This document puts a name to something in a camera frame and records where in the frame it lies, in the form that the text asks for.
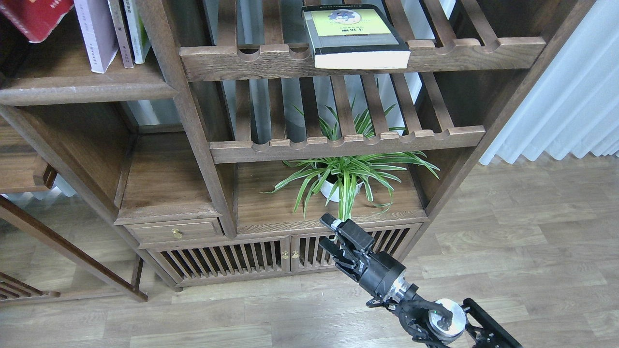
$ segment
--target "drawer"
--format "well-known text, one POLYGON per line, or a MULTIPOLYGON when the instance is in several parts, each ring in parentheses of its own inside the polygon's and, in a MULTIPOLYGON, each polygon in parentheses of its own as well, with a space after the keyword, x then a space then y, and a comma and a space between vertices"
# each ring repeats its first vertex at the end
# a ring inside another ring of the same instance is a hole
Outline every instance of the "drawer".
POLYGON ((174 246, 223 235, 217 218, 125 225, 140 248, 174 246))

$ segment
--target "wooden cabinet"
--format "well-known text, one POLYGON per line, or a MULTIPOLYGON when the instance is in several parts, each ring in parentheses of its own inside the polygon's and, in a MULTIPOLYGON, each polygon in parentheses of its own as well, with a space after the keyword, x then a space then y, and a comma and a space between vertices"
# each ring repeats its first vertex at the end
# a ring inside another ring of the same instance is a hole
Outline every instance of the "wooden cabinet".
MULTIPOLYGON (((369 230, 376 240, 373 251, 397 256, 419 226, 369 230)), ((330 232, 319 232, 234 241, 187 240, 175 246, 159 243, 147 247, 182 287, 334 269, 334 261, 318 245, 323 238, 333 237, 330 232)))
POLYGON ((434 40, 415 38, 402 1, 383 1, 411 50, 408 67, 393 71, 315 69, 307 43, 284 40, 280 1, 262 2, 264 44, 239 45, 235 1, 138 0, 154 54, 92 74, 69 14, 21 64, 5 64, 18 68, 3 71, 0 114, 171 287, 332 268, 317 247, 329 235, 318 218, 335 205, 314 198, 306 218, 292 213, 298 186, 262 193, 290 173, 281 160, 424 150, 440 180, 409 168, 390 210, 375 214, 362 199, 353 209, 377 250, 402 259, 594 3, 458 0, 447 18, 438 0, 420 2, 434 40), (406 72, 420 73, 416 100, 406 72), (387 128, 378 73, 389 76, 403 134, 387 128), (355 134, 349 75, 363 86, 375 137, 355 134), (315 76, 329 76, 334 91, 336 141, 320 132, 315 76), (257 79, 268 85, 266 141, 252 131, 257 79), (298 79, 286 92, 300 96, 302 139, 287 132, 282 79, 298 79), (174 101, 181 124, 138 126, 116 103, 160 98, 174 101))

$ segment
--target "red book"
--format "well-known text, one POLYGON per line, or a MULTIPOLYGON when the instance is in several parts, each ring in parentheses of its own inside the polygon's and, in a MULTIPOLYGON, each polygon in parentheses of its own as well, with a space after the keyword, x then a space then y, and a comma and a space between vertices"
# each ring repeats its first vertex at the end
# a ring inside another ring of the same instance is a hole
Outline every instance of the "red book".
POLYGON ((71 8, 73 0, 0 0, 0 12, 32 43, 45 40, 71 8))

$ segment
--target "wooden shelf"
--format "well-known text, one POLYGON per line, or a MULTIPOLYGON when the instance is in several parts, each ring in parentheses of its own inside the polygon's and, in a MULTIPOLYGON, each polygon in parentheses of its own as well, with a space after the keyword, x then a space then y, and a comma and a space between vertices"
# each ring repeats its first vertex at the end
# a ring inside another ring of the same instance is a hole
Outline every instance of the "wooden shelf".
POLYGON ((285 136, 285 116, 281 82, 269 80, 272 139, 265 144, 251 140, 251 105, 248 81, 236 82, 236 139, 211 142, 215 163, 258 162, 270 160, 306 159, 343 155, 379 154, 385 152, 435 150, 476 146, 483 135, 483 126, 454 126, 433 73, 421 73, 423 85, 433 107, 431 116, 421 119, 413 104, 403 74, 391 74, 391 81, 407 129, 404 135, 390 132, 373 75, 361 75, 370 115, 377 135, 366 138, 355 133, 353 116, 342 76, 332 76, 335 106, 340 119, 342 137, 330 141, 322 136, 318 125, 318 109, 313 80, 301 79, 301 97, 305 116, 306 139, 292 142, 285 136), (422 125, 432 129, 423 129, 422 125))
MULTIPOLYGON (((407 42, 411 55, 406 69, 372 72, 527 69, 533 65, 546 46, 543 38, 498 38, 477 0, 460 1, 479 38, 458 38, 439 0, 423 0, 422 5, 436 40, 416 40, 401 1, 385 1, 387 15, 407 42)), ((282 20, 277 15, 280 13, 279 3, 263 2, 263 6, 265 45, 243 46, 236 42, 238 23, 235 3, 222 3, 219 9, 217 46, 180 49, 188 80, 284 79, 369 73, 316 69, 307 43, 284 43, 282 20)))
POLYGON ((164 80, 154 54, 145 64, 125 69, 116 55, 105 74, 90 71, 74 11, 43 43, 32 45, 15 76, 0 89, 5 105, 110 102, 172 98, 176 91, 164 80))
MULTIPOLYGON (((292 212, 300 182, 293 182, 274 194, 262 193, 272 191, 275 184, 295 172, 298 168, 290 168, 282 162, 240 163, 238 165, 236 211, 238 214, 238 236, 261 233, 300 234, 326 232, 318 219, 329 212, 337 215, 337 204, 329 202, 317 194, 312 197, 307 208, 306 218, 303 218, 302 207, 296 213, 292 212)), ((352 209, 352 219, 363 228, 391 225, 406 225, 429 221, 417 190, 412 183, 410 172, 394 172, 402 183, 393 182, 395 189, 394 203, 385 213, 381 208, 374 207, 365 199, 364 189, 355 200, 352 209)), ((390 201, 386 189, 379 184, 372 186, 374 203, 390 201)))
POLYGON ((0 193, 45 191, 56 171, 0 118, 0 193))
POLYGON ((139 136, 115 224, 217 216, 185 133, 139 136))

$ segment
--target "book cover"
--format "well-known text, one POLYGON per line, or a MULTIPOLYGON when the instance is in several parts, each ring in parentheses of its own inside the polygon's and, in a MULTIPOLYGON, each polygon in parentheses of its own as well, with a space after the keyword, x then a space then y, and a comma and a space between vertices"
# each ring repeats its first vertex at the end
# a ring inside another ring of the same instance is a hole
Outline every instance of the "book cover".
POLYGON ((73 8, 73 0, 0 0, 0 12, 29 42, 45 40, 73 8))
POLYGON ((403 69, 408 45, 374 5, 302 7, 314 54, 321 69, 403 69))
POLYGON ((116 30, 116 39, 118 40, 118 48, 123 59, 123 66, 132 68, 133 56, 131 55, 129 32, 127 30, 127 22, 121 0, 108 0, 108 5, 110 7, 110 13, 112 14, 114 29, 116 30))
POLYGON ((103 74, 118 52, 116 30, 106 0, 75 0, 92 72, 103 74))
POLYGON ((123 0, 124 10, 127 14, 127 26, 131 37, 131 46, 136 64, 143 64, 150 50, 150 40, 146 34, 144 23, 137 12, 135 0, 123 0))

